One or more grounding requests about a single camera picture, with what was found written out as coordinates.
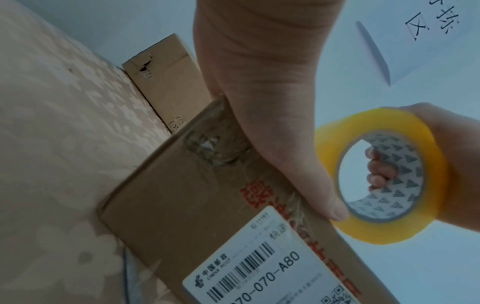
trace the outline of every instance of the small cardboard box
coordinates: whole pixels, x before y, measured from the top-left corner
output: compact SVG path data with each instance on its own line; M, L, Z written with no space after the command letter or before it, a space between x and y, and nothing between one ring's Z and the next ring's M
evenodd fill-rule
M195 59L176 34L122 66L172 133L212 101Z
M359 302L398 304L331 223L260 157L225 99L173 134L104 201L99 215L146 265L161 260L155 274L192 304L183 280L267 206Z

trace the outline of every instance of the tape roll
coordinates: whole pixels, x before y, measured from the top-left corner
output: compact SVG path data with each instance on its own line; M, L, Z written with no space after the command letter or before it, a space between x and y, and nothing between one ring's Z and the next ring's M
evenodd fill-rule
M398 169L396 179L357 201L345 201L339 186L347 151L366 140L381 160ZM344 233L373 244L413 237L434 221L447 196L449 166L428 127L406 111L380 108L324 125L316 130L318 157L332 177L338 196L350 210Z

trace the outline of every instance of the cardboard box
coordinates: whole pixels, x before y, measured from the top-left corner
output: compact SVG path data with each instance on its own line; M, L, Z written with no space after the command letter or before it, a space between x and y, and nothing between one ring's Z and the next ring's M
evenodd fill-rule
M156 275L191 304L182 281L269 205L361 303L398 303L330 222L259 156L224 99L161 146L99 215L146 265L161 260Z
M196 61L176 34L122 66L172 133L212 101Z

